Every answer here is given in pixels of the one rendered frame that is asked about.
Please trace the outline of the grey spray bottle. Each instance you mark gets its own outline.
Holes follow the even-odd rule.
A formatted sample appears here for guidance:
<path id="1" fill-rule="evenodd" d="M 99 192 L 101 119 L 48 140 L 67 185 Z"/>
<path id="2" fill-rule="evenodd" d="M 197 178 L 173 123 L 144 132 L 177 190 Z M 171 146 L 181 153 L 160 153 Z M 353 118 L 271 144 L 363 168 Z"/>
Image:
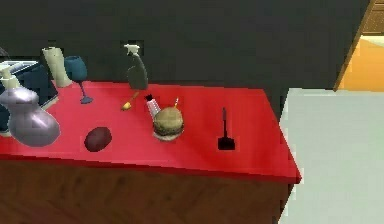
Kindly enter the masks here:
<path id="1" fill-rule="evenodd" d="M 135 90 L 145 90 L 148 87 L 148 76 L 146 67 L 139 55 L 140 46 L 136 44 L 125 44 L 127 55 L 132 57 L 133 65 L 127 70 L 129 85 Z"/>

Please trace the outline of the blue wineglass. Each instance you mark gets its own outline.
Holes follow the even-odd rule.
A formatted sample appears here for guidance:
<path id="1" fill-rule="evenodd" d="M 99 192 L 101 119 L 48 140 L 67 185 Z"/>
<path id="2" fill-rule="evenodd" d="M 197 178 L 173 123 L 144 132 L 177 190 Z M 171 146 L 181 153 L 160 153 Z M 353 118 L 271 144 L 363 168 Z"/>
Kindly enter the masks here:
<path id="1" fill-rule="evenodd" d="M 82 92 L 81 104 L 89 104 L 93 101 L 91 97 L 86 94 L 83 82 L 87 79 L 87 67 L 80 56 L 67 56 L 64 58 L 64 67 L 68 77 L 76 82 Z"/>

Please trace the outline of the cream paper towel roll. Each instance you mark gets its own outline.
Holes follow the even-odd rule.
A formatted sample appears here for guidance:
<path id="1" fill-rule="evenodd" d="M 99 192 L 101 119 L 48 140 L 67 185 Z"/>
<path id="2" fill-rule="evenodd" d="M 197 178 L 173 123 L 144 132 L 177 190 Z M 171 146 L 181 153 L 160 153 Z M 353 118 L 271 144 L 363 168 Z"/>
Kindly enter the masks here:
<path id="1" fill-rule="evenodd" d="M 46 47 L 42 49 L 42 53 L 56 86 L 59 88 L 69 86 L 72 81 L 66 73 L 64 67 L 64 55 L 61 49 L 57 47 Z"/>

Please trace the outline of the yellow handled brush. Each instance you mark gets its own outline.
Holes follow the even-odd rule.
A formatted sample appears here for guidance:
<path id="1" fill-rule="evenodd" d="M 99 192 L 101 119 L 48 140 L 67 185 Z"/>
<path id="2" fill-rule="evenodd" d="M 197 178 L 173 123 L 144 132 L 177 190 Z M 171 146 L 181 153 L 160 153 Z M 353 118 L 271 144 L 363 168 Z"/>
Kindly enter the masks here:
<path id="1" fill-rule="evenodd" d="M 139 91 L 134 92 L 130 99 L 121 107 L 122 111 L 126 111 L 131 108 L 131 102 L 139 95 Z"/>

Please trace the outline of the red topped wooden counter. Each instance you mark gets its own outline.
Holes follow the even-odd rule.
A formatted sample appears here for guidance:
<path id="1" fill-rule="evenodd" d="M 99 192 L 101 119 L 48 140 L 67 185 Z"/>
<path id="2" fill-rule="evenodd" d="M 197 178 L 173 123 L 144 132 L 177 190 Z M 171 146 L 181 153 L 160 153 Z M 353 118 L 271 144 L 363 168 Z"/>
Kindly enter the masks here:
<path id="1" fill-rule="evenodd" d="M 63 88 L 51 112 L 61 127 L 34 149 L 0 137 L 0 224 L 276 224 L 300 173 L 265 93 L 259 89 L 151 85 L 176 105 L 185 128 L 172 142 L 152 134 L 139 94 L 124 83 Z M 222 108 L 234 150 L 219 150 Z M 107 127 L 99 152 L 87 134 Z"/>

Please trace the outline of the dark red potato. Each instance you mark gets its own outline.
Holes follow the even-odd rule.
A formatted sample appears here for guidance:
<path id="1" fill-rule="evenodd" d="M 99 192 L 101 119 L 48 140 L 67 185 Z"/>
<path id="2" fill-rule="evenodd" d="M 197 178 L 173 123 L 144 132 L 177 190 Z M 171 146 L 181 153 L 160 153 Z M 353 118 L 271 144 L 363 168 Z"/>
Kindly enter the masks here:
<path id="1" fill-rule="evenodd" d="M 84 146 L 89 152 L 99 152 L 112 141 L 111 131 L 107 127 L 92 129 L 84 140 Z"/>

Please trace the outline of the brown burger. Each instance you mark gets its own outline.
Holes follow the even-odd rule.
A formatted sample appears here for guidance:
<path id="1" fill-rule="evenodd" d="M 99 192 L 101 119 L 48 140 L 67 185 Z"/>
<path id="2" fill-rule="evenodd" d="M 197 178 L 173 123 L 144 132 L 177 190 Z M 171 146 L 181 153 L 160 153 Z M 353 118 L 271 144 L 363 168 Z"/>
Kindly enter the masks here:
<path id="1" fill-rule="evenodd" d="M 173 141 L 183 130 L 183 115 L 176 107 L 163 108 L 153 119 L 153 135 L 161 141 Z"/>

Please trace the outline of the cream soap dispenser bottle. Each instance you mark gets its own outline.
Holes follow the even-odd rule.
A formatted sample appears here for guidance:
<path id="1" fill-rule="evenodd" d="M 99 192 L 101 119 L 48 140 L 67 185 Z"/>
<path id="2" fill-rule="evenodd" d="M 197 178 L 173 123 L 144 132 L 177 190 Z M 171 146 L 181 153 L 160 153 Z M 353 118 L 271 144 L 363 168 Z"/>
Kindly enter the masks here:
<path id="1" fill-rule="evenodd" d="M 9 65 L 0 65 L 0 82 L 5 89 L 18 88 L 20 86 L 18 78 L 10 73 Z"/>

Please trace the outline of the black spatula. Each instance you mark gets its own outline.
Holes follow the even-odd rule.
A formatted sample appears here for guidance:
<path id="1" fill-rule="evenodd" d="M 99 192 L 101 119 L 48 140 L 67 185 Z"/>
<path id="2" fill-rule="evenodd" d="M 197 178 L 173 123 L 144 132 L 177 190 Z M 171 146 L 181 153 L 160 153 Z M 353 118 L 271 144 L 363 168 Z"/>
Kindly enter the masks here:
<path id="1" fill-rule="evenodd" d="M 226 108 L 222 108 L 222 121 L 223 121 L 223 136 L 218 139 L 219 150 L 234 150 L 235 141 L 228 136 L 227 132 L 227 113 Z"/>

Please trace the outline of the silver kettle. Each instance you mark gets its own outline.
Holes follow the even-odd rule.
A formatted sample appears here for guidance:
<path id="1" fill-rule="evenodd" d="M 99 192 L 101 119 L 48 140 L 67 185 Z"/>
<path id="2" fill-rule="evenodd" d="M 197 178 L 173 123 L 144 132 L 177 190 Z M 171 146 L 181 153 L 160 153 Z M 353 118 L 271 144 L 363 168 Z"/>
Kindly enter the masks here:
<path id="1" fill-rule="evenodd" d="M 60 136 L 59 123 L 40 107 L 36 92 L 24 87 L 10 88 L 0 95 L 0 104 L 9 111 L 8 130 L 18 142 L 45 147 Z"/>

